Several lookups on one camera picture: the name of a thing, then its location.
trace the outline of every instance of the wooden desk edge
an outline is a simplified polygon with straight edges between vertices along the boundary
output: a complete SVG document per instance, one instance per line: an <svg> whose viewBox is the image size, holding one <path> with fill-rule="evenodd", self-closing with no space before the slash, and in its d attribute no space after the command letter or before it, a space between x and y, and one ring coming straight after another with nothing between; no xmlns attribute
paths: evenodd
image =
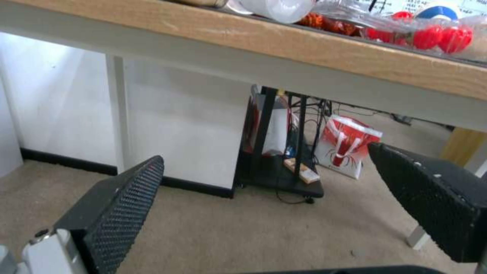
<svg viewBox="0 0 487 274"><path fill-rule="evenodd" d="M159 0L6 1L487 100L486 68L296 27Z"/></svg>

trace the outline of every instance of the black baseboard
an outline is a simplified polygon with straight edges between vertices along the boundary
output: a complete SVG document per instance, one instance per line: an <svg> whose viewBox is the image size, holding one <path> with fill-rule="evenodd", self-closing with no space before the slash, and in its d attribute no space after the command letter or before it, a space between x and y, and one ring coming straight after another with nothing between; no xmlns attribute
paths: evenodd
<svg viewBox="0 0 487 274"><path fill-rule="evenodd" d="M20 153L23 159L34 160L39 162L46 162L50 164L58 164L62 166L67 166L76 169L82 169L91 172L98 172L102 174L107 174L111 176L117 175L117 167L100 164L85 160L80 160L76 158L20 148ZM161 185L180 188L189 191L196 191L204 194L214 195L223 198L233 198L234 188L226 189L223 187L212 186L207 184L201 184L198 182L186 181L181 179L176 179L172 177L163 177Z"/></svg>
<svg viewBox="0 0 487 274"><path fill-rule="evenodd" d="M209 195L223 197L223 198L230 198L230 199L233 198L233 189L201 184L198 182L186 181L186 180L176 179L172 177L164 176L162 178L161 185L189 190L189 191L196 191L199 193L209 194Z"/></svg>
<svg viewBox="0 0 487 274"><path fill-rule="evenodd" d="M102 174L107 174L111 176L117 175L117 167L100 164L85 160L80 160L76 158L20 148L20 153L22 154L23 159L34 160L39 162L46 162L50 164L58 164L62 166L72 167L76 169L82 169L91 172L98 172Z"/></svg>

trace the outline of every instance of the plastic bag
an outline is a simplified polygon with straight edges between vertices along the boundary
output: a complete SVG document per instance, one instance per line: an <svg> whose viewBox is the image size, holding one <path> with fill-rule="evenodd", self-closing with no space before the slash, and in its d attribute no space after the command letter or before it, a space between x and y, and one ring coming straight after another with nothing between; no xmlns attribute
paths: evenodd
<svg viewBox="0 0 487 274"><path fill-rule="evenodd" d="M353 118L332 115L316 147L319 165L358 179L367 144L379 142L382 132Z"/></svg>
<svg viewBox="0 0 487 274"><path fill-rule="evenodd" d="M366 4L355 0L322 1L312 12L324 17L315 21L340 20L360 29L361 36L369 40L427 51L438 56L487 60L487 47L482 46L487 41L485 16L454 21L412 18L412 14L411 18L394 15L383 17L369 13Z"/></svg>
<svg viewBox="0 0 487 274"><path fill-rule="evenodd" d="M254 85L252 89L254 92L247 108L247 117L245 118L243 130L245 139L243 150L248 153L251 153L255 147L257 131L265 101L265 95L258 93L260 91L259 87ZM265 136L264 147L262 150L263 155L274 156L284 154L289 119L290 110L287 107L287 102L279 96L276 97L269 125L267 127L267 134Z"/></svg>

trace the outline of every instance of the shelf caster wheel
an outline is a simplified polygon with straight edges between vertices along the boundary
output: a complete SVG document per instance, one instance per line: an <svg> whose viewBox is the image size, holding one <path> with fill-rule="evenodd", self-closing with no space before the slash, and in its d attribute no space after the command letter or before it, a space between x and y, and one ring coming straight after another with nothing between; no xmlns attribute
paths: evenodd
<svg viewBox="0 0 487 274"><path fill-rule="evenodd" d="M314 204L314 203L315 203L315 200L314 200L312 197L310 197L310 196L305 196L305 197L304 197L304 201L305 201L307 204L310 204L310 205L312 205L312 204Z"/></svg>

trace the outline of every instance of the beige carpet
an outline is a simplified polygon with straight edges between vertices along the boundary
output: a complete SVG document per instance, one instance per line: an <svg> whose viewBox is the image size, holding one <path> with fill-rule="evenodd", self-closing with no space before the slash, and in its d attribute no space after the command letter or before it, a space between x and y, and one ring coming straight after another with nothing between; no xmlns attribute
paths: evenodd
<svg viewBox="0 0 487 274"><path fill-rule="evenodd" d="M407 127L386 116L360 119L382 130L385 142L432 156L439 154L449 135L424 122ZM417 223L394 199L369 159L360 180L323 168L319 173L325 198L314 205L283 204L273 191L253 187L237 190L232 200L162 187L118 273L242 273L403 264L473 273L474 264L452 262L432 241L420 251L406 245L404 238ZM38 228L53 224L105 177L27 161L0 179L0 243L19 258Z"/></svg>

